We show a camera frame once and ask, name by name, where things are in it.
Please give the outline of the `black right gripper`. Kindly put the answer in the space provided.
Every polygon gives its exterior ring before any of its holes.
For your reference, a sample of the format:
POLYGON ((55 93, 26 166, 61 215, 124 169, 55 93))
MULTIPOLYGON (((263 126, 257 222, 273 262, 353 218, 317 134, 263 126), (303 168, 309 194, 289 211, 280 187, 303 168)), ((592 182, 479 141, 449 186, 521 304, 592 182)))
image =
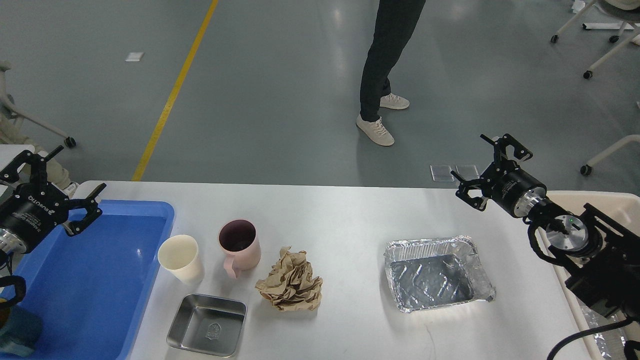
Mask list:
POLYGON ((491 199, 514 218, 528 217, 547 194, 546 185, 521 169, 521 162, 531 159, 533 153, 508 133, 493 138, 481 134, 480 138, 493 146, 493 162, 479 178, 469 180, 452 170, 459 183, 455 196, 480 212, 491 199), (512 157, 508 156, 509 146, 512 157), (471 191, 479 191, 479 195, 472 197, 471 191))

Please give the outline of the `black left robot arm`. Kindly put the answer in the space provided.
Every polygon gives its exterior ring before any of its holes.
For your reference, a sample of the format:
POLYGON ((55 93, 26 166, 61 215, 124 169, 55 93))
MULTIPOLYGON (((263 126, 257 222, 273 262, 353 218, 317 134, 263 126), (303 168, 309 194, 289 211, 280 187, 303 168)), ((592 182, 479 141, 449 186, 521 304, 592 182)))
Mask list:
POLYGON ((31 253, 56 227, 73 237, 103 214, 97 198, 105 183, 85 198, 71 199, 48 180, 48 162, 63 148, 57 146, 46 156, 25 149, 1 171, 1 183, 14 187, 0 208, 1 255, 9 271, 14 253, 31 253))

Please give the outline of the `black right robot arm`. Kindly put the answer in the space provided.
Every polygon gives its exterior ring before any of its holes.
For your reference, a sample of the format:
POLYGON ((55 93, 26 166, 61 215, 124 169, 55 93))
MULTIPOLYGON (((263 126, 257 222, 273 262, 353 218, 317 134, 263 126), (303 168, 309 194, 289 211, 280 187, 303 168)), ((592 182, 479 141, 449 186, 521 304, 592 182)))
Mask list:
POLYGON ((539 259, 569 273, 566 288, 603 317, 624 319, 565 337, 549 352, 553 360, 567 344, 639 321, 640 240, 637 234, 585 203, 574 214, 547 196, 547 187, 521 167, 533 153, 512 135, 481 138, 493 148, 493 161, 478 178, 458 180, 457 198, 478 211, 491 200, 528 226, 531 249, 539 259))

